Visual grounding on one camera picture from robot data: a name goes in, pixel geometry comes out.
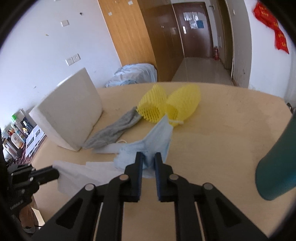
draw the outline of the silver rivet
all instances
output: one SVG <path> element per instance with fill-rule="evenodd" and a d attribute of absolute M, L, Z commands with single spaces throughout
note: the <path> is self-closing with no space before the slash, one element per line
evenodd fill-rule
<path fill-rule="evenodd" d="M 206 190 L 212 190 L 213 189 L 213 185 L 211 183 L 205 183 L 204 184 L 204 189 L 206 189 Z"/>
<path fill-rule="evenodd" d="M 94 189 L 94 184 L 91 184 L 91 183 L 86 184 L 84 188 L 85 188 L 85 190 L 87 190 L 87 191 L 91 191 L 91 190 Z"/>
<path fill-rule="evenodd" d="M 125 181 L 125 180 L 128 179 L 128 175 L 127 175 L 127 174 L 122 174 L 122 175 L 119 176 L 119 179 L 120 179 L 121 181 Z"/>
<path fill-rule="evenodd" d="M 173 180 L 173 181 L 176 181 L 178 180 L 179 176 L 177 174 L 171 174 L 170 175 L 170 179 Z"/>

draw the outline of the red ribbon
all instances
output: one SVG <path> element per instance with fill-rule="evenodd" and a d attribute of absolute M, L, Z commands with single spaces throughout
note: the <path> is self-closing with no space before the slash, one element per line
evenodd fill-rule
<path fill-rule="evenodd" d="M 262 3 L 257 2 L 257 5 L 254 9 L 254 15 L 256 19 L 274 30 L 276 48 L 279 50 L 281 49 L 289 54 L 286 37 L 280 30 L 278 21 L 272 15 L 272 13 Z"/>

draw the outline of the red fire extinguisher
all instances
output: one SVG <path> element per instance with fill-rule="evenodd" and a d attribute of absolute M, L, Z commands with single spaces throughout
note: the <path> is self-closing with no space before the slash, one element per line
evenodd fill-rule
<path fill-rule="evenodd" d="M 214 48 L 214 55 L 215 55 L 215 60 L 219 60 L 219 49 L 217 46 Z"/>

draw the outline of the tabletop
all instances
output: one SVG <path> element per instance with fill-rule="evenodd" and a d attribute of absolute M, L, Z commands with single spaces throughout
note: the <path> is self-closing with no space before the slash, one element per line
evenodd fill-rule
<path fill-rule="evenodd" d="M 186 83 L 160 83 L 169 95 Z M 276 96 L 244 88 L 198 83 L 202 100 L 194 114 L 173 130 L 167 164 L 189 182 L 210 182 L 233 202 L 266 235 L 286 216 L 296 189 L 266 201 L 255 185 L 255 169 L 271 149 L 291 118 L 285 102 Z M 103 114 L 91 135 L 112 124 L 136 106 L 153 84 L 100 88 Z M 128 143 L 141 140 L 154 124 L 142 119 L 123 134 Z M 47 139 L 32 165 L 43 168 L 54 160 L 85 164 L 112 161 L 115 154 L 74 152 Z M 34 195 L 47 221 L 69 197 L 57 190 L 57 181 L 40 187 Z M 157 200 L 155 179 L 143 179 L 141 200 L 124 207 L 122 240 L 175 240 L 174 204 Z"/>

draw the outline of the floor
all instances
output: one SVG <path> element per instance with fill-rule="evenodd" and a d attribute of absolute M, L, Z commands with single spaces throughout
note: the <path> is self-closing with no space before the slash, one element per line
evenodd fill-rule
<path fill-rule="evenodd" d="M 233 85 L 222 63 L 212 58 L 184 58 L 172 81 Z"/>

